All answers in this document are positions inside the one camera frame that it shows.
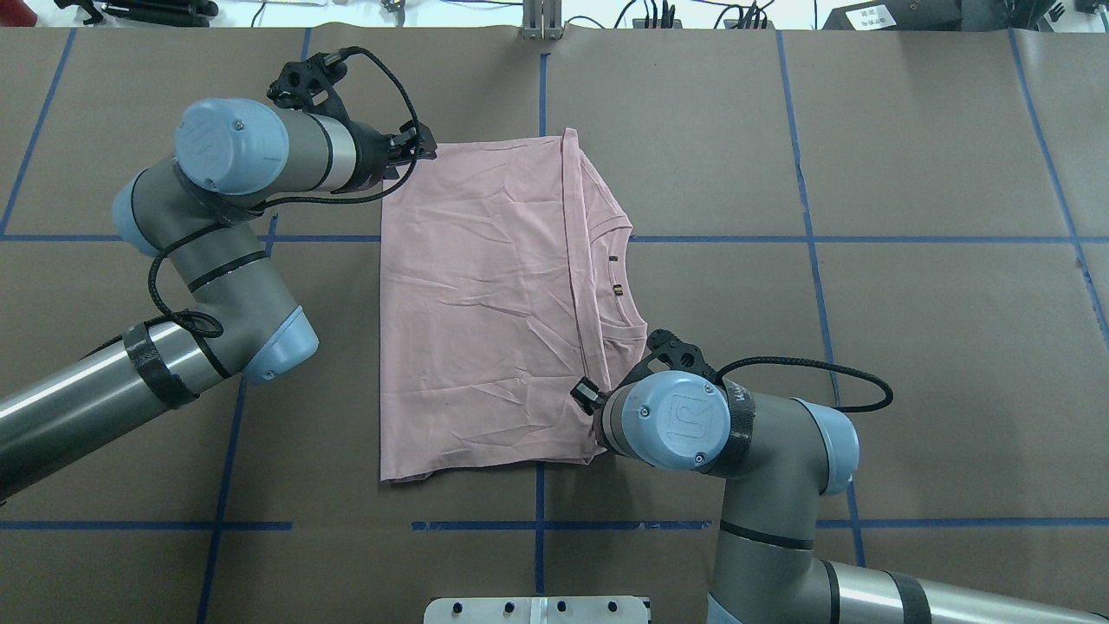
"blue plastic cap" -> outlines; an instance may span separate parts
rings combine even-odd
[[[112,222],[115,223],[115,231],[123,236],[124,241],[131,243],[131,246],[138,248],[143,254],[154,257],[157,255],[157,249],[139,231],[139,223],[135,223],[134,204],[131,202],[139,175],[132,177],[128,182],[128,185],[123,186],[123,190],[115,195],[115,201],[112,202]]]
[[[823,497],[838,494],[851,485],[852,477],[858,470],[858,434],[843,412],[794,398],[813,416],[824,439],[824,450],[828,456],[828,482],[821,492]]]
[[[265,383],[304,362],[318,348],[319,339],[304,316],[304,307],[297,305],[274,336],[254,355],[243,375],[251,383]]]
[[[695,470],[720,454],[731,418],[719,388],[681,371],[654,374],[637,383],[620,423],[631,451],[655,468]]]
[[[716,599],[709,594],[709,617],[705,620],[705,624],[743,624],[735,618],[734,615],[728,613],[728,610],[720,606]]]
[[[201,100],[185,109],[174,140],[185,175],[226,195],[265,188],[288,162],[285,124],[254,100]]]

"pink fabric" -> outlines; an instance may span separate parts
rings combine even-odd
[[[381,480],[601,453],[570,389],[643,352],[630,233],[573,130],[420,162],[381,211]]]

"red object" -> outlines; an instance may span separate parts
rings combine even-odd
[[[34,25],[39,16],[23,0],[0,0],[0,25]]]

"white bracket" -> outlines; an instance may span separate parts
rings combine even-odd
[[[562,39],[562,0],[523,0],[525,39]]]
[[[634,596],[437,599],[424,624],[650,624],[650,604]]]

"white sticker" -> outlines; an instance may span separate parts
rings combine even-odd
[[[877,30],[879,28],[897,25],[897,22],[894,21],[894,17],[889,14],[889,9],[885,4],[855,9],[844,14],[851,20],[851,25],[855,27],[855,30]]]

